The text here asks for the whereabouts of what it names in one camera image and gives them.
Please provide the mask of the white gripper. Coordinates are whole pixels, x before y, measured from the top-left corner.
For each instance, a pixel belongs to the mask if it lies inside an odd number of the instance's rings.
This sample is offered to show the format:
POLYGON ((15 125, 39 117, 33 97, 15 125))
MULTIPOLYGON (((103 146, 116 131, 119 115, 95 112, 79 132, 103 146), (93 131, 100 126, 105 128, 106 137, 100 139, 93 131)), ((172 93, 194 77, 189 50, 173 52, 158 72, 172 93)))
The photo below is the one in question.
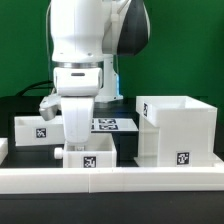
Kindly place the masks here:
POLYGON ((65 141, 72 146, 88 142, 95 97, 102 85, 102 69, 55 68, 54 85, 61 97, 65 141))

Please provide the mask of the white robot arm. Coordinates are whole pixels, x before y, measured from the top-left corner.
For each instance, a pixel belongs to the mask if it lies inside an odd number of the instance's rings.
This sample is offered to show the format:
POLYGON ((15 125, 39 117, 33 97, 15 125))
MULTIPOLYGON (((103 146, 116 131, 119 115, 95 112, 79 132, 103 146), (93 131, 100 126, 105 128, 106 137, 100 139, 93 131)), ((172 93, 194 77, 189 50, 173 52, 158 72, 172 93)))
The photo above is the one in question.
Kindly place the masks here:
POLYGON ((51 0, 54 85, 61 97, 65 141, 87 144, 106 54, 136 55, 148 43, 143 0, 51 0))

